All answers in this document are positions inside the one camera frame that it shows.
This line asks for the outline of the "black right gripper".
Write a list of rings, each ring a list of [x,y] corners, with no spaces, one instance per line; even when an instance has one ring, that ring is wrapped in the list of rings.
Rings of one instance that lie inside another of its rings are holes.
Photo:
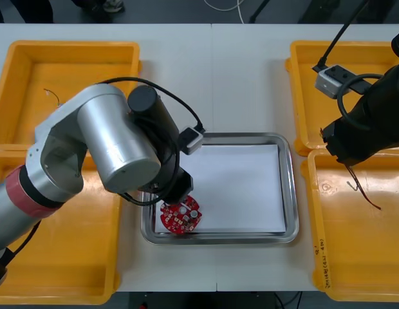
[[[381,150],[396,147],[396,143],[379,130],[358,129],[343,118],[322,129],[321,135],[329,153],[344,165],[359,164]]]

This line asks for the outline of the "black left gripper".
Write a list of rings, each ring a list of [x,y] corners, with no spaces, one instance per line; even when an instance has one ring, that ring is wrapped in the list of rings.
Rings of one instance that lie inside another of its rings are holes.
[[[164,193],[171,181],[175,167],[175,160],[176,155],[173,154],[171,158],[161,166],[160,172],[157,176],[150,183],[144,186],[144,192],[162,196],[165,207],[179,205],[181,200],[183,200],[193,189],[191,175],[182,167],[178,166],[175,183],[167,194]]]

